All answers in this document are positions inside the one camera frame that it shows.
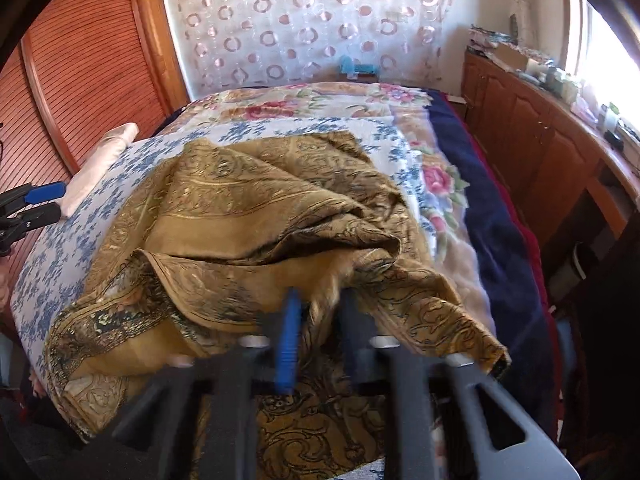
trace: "sheer curtain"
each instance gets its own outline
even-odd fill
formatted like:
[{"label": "sheer curtain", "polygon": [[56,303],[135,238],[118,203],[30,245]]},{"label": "sheer curtain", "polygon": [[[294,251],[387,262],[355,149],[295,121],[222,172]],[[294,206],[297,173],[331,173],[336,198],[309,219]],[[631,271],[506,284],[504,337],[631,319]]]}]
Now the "sheer curtain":
[{"label": "sheer curtain", "polygon": [[191,98],[242,86],[335,80],[343,55],[380,79],[439,76],[452,0],[165,0]]}]

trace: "window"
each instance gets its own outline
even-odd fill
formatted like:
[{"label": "window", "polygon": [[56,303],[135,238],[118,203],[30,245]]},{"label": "window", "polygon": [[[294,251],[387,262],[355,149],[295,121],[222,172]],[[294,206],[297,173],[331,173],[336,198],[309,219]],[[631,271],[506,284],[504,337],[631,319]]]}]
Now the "window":
[{"label": "window", "polygon": [[568,72],[589,82],[601,104],[615,104],[640,128],[640,68],[607,22],[586,0],[570,0]]}]

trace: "wooden cupboard door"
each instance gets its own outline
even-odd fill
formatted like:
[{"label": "wooden cupboard door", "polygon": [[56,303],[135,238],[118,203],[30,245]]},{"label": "wooden cupboard door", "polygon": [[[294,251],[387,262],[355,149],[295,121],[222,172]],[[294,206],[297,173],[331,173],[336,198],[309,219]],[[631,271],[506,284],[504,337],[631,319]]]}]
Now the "wooden cupboard door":
[{"label": "wooden cupboard door", "polygon": [[488,72],[483,75],[484,99],[479,111],[478,126],[473,131],[478,144],[494,168],[513,103],[513,91],[507,87],[507,76],[505,72]]},{"label": "wooden cupboard door", "polygon": [[462,75],[462,97],[467,105],[474,107],[478,104],[478,87],[480,85],[480,66],[472,56],[467,55]]},{"label": "wooden cupboard door", "polygon": [[478,86],[476,87],[476,102],[474,104],[467,101],[466,103],[466,116],[465,123],[469,132],[477,137],[478,123],[480,121],[480,114],[482,113],[482,102],[484,101],[484,82],[486,77],[480,72]]},{"label": "wooden cupboard door", "polygon": [[522,200],[522,212],[541,247],[574,207],[598,162],[580,126],[561,112],[552,114],[540,167]]},{"label": "wooden cupboard door", "polygon": [[543,156],[542,131],[550,105],[526,86],[514,88],[514,102],[496,149],[496,169],[516,200],[528,187]]}]

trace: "box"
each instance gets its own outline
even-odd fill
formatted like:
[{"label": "box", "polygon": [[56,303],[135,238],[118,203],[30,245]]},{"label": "box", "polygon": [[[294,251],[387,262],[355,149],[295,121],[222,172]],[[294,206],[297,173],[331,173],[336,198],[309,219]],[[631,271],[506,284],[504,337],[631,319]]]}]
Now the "box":
[{"label": "box", "polygon": [[338,81],[353,83],[377,83],[380,67],[373,64],[356,63],[350,56],[340,58]]},{"label": "box", "polygon": [[509,45],[505,43],[498,43],[498,47],[493,51],[493,54],[498,60],[513,68],[514,71],[527,71],[529,57],[521,54],[514,48],[511,48]]}]

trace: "black clamp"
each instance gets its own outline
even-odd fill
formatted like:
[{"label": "black clamp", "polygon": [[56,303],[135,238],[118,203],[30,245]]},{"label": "black clamp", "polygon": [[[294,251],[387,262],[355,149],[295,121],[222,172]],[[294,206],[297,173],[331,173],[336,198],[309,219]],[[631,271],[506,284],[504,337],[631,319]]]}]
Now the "black clamp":
[{"label": "black clamp", "polygon": [[[70,462],[68,478],[188,478],[198,410],[208,395],[199,479],[255,480],[255,395],[278,393],[282,359],[271,341],[287,331],[287,311],[265,316],[264,335],[244,336],[225,354],[160,370]],[[336,322],[354,391],[387,399],[385,480],[439,478],[431,436],[437,416],[450,480],[579,480],[529,415],[465,355],[426,357],[379,335],[352,290],[343,291]]]},{"label": "black clamp", "polygon": [[60,198],[65,190],[64,182],[54,182],[36,187],[23,184],[0,193],[0,256],[8,256],[11,245],[22,240],[29,231],[60,220],[60,206],[52,202],[27,209],[13,217],[11,215],[27,206]]}]

